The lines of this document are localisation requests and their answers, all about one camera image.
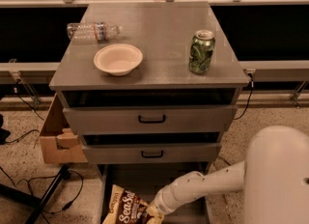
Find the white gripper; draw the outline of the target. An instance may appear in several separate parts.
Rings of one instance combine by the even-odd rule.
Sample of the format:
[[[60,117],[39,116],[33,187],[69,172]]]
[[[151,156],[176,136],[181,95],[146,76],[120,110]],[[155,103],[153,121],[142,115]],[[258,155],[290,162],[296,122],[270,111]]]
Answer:
[[[162,224],[164,215],[174,212],[179,207],[180,202],[175,197],[174,185],[164,186],[156,193],[154,200],[146,208],[146,224]]]

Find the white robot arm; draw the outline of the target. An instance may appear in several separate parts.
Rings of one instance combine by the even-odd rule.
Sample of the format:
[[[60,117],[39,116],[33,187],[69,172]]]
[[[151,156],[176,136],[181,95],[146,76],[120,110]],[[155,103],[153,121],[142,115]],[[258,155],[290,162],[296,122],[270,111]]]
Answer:
[[[269,126],[251,139],[244,161],[176,178],[156,193],[151,209],[167,215],[209,194],[241,190],[243,224],[309,224],[308,180],[308,135]]]

